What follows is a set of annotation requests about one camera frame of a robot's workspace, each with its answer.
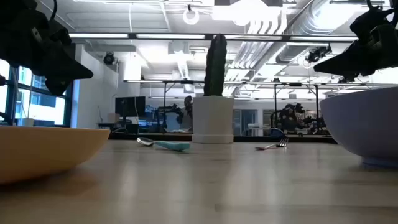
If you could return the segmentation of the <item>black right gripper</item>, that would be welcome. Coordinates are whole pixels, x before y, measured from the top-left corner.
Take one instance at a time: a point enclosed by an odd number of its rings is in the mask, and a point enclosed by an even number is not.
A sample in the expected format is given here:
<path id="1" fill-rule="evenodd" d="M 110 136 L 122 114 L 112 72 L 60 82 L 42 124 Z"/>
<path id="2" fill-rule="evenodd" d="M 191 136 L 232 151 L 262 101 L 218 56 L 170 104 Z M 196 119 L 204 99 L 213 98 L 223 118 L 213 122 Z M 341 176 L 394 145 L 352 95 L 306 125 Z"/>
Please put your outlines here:
<path id="1" fill-rule="evenodd" d="M 316 72 L 341 75 L 338 83 L 353 83 L 361 75 L 397 66 L 397 6 L 368 6 L 350 25 L 355 40 L 344 52 L 316 64 Z"/>

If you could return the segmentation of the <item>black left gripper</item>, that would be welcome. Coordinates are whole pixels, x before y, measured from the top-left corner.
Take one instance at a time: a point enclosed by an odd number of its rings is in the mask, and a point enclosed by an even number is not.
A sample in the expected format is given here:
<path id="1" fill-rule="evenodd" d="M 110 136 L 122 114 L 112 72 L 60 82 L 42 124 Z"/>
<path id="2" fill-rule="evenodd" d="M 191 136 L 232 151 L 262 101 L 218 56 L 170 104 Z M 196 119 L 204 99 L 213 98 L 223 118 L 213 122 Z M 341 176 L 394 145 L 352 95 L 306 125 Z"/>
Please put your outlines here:
<path id="1" fill-rule="evenodd" d="M 25 67 L 44 67 L 44 76 L 59 80 L 89 79 L 93 72 L 70 58 L 65 47 L 72 40 L 68 30 L 55 20 L 58 1 L 48 17 L 37 10 L 37 1 L 1 1 L 1 59 Z M 68 82 L 46 79 L 53 95 L 63 95 Z"/>

